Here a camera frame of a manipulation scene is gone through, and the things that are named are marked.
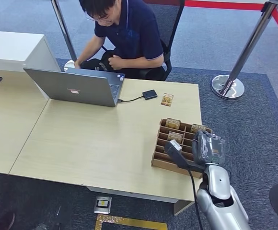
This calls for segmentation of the person's left hand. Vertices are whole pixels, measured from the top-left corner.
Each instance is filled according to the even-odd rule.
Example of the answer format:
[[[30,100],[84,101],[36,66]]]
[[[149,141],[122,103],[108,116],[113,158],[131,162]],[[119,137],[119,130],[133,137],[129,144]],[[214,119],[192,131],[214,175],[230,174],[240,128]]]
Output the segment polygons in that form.
[[[113,55],[112,57],[108,58],[109,64],[114,70],[119,70],[125,68],[124,59],[117,56]]]

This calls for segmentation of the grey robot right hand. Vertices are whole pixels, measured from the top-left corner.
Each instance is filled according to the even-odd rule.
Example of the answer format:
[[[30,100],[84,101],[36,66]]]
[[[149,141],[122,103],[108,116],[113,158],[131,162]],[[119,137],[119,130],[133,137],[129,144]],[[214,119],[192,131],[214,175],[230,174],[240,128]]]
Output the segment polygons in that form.
[[[194,162],[199,165],[208,163],[221,165],[225,162],[225,140],[207,131],[197,131],[192,142]]]

